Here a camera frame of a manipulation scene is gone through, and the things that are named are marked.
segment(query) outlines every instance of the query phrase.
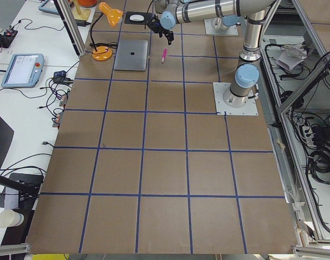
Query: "pink marker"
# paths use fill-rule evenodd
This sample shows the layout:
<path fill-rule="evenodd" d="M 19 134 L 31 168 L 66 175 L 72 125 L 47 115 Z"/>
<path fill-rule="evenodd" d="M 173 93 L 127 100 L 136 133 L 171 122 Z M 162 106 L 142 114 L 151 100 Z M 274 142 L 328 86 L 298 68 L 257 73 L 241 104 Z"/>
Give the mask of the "pink marker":
<path fill-rule="evenodd" d="M 163 58 L 161 59 L 161 63 L 164 63 L 165 62 L 166 54 L 167 54 L 167 48 L 164 49 Z"/>

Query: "laptop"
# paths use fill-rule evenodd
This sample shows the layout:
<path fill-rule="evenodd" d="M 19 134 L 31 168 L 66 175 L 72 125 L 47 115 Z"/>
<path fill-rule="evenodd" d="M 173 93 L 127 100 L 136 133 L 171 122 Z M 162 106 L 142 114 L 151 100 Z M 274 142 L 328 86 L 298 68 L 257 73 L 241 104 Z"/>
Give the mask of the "laptop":
<path fill-rule="evenodd" d="M 147 65 L 148 41 L 120 40 L 114 70 L 144 72 Z"/>

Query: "white desk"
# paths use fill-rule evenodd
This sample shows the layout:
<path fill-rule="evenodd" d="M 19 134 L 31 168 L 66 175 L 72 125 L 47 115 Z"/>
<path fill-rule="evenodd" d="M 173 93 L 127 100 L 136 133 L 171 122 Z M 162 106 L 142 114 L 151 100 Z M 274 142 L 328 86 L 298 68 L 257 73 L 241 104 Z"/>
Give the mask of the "white desk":
<path fill-rule="evenodd" d="M 63 23 L 58 15 L 46 14 L 38 10 L 39 2 L 26 1 L 23 8 L 16 16 L 13 24 L 22 18 L 33 20 L 33 24 L 29 27 L 50 26 L 54 28 L 62 28 Z M 88 21 L 93 18 L 94 8 Z M 42 53 L 45 59 L 45 66 L 41 74 L 40 80 L 34 88 L 22 89 L 23 93 L 28 96 L 39 96 L 45 93 L 46 80 L 53 77 L 53 73 L 58 70 L 68 70 L 78 57 L 69 40 L 66 29 L 55 31 L 53 29 L 25 30 L 24 26 L 29 21 L 24 20 L 15 27 L 18 35 L 14 39 L 11 48 L 3 49 L 0 53 L 0 69 L 7 69 L 10 59 L 16 53 Z M 83 40 L 87 38 L 89 27 L 79 27 Z M 72 68 L 68 77 L 73 79 L 78 64 Z M 0 73 L 0 89 L 4 73 Z M 14 162 L 36 153 L 51 153 L 52 147 L 42 145 L 43 141 L 54 144 L 57 136 L 57 128 L 52 127 L 52 115 L 45 108 L 38 109 L 39 106 L 46 104 L 46 100 L 51 94 L 48 90 L 46 96 L 27 99 L 20 92 L 11 89 L 0 91 L 0 116 L 14 130 L 14 138 L 10 146 L 7 157 L 4 161 L 3 168 L 8 167 Z M 59 107 L 59 101 L 56 101 L 51 107 L 53 110 Z M 36 165 L 43 169 L 47 169 L 50 157 L 41 155 L 30 158 L 24 162 L 17 164 L 17 167 Z M 27 173 L 38 173 L 33 169 L 23 170 Z M 0 244 L 3 239 L 5 229 L 0 229 Z"/>

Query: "blue joint cap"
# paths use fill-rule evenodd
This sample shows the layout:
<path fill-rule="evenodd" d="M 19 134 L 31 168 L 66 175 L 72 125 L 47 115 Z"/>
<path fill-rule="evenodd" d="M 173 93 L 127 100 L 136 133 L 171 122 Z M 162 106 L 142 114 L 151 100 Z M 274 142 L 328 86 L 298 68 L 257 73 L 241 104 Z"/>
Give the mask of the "blue joint cap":
<path fill-rule="evenodd" d="M 240 18 L 237 15 L 227 15 L 223 17 L 223 23 L 225 26 L 233 26 L 240 21 Z"/>
<path fill-rule="evenodd" d="M 258 69 L 252 64 L 244 64 L 236 71 L 236 82 L 242 88 L 251 88 L 258 81 L 260 73 Z"/>
<path fill-rule="evenodd" d="M 160 18 L 160 24 L 166 30 L 171 30 L 176 25 L 176 19 L 170 12 L 164 11 Z"/>

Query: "white cup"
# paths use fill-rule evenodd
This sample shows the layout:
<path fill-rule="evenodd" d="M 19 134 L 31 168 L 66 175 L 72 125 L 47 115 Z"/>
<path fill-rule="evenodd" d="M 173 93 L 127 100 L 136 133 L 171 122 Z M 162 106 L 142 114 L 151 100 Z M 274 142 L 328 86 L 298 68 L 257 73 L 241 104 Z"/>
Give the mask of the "white cup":
<path fill-rule="evenodd" d="M 24 221 L 24 215 L 13 210 L 4 210 L 0 213 L 0 228 L 19 226 Z"/>

